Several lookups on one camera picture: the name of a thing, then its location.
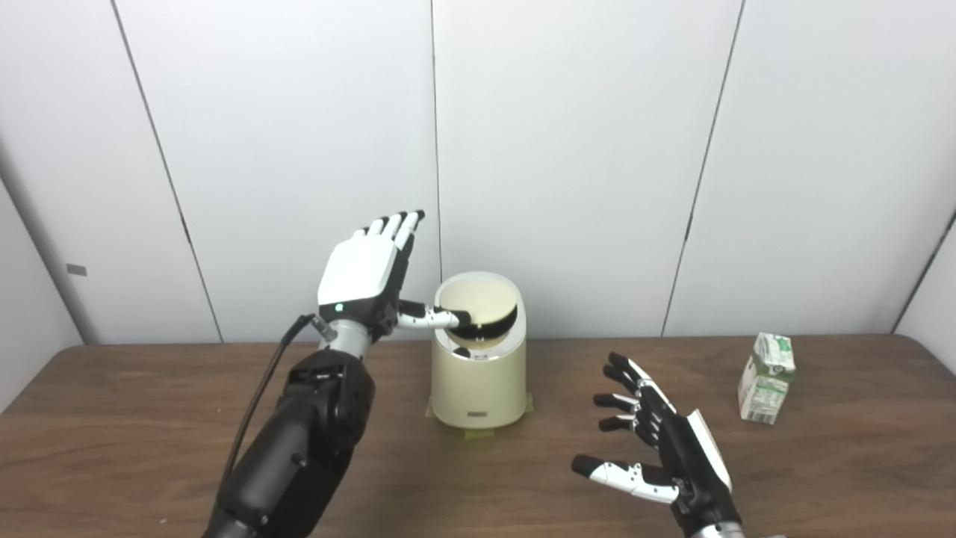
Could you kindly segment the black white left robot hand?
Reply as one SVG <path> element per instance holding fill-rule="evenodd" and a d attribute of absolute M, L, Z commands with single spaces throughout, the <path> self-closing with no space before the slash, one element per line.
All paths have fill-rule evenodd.
<path fill-rule="evenodd" d="M 358 324 L 372 343 L 396 328 L 471 326 L 468 311 L 400 297 L 415 234 L 425 217 L 423 210 L 397 212 L 335 245 L 317 290 L 320 317 L 329 324 Z"/>

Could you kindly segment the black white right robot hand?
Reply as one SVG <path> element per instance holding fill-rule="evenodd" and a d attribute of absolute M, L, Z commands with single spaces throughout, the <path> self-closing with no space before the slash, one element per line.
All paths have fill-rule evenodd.
<path fill-rule="evenodd" d="M 610 352 L 602 367 L 626 394 L 596 394 L 595 406 L 618 409 L 602 432 L 627 431 L 655 450 L 659 464 L 626 463 L 578 454 L 571 470 L 595 483 L 668 505 L 684 537 L 744 537 L 732 480 L 699 409 L 679 413 L 652 377 L 631 358 Z"/>

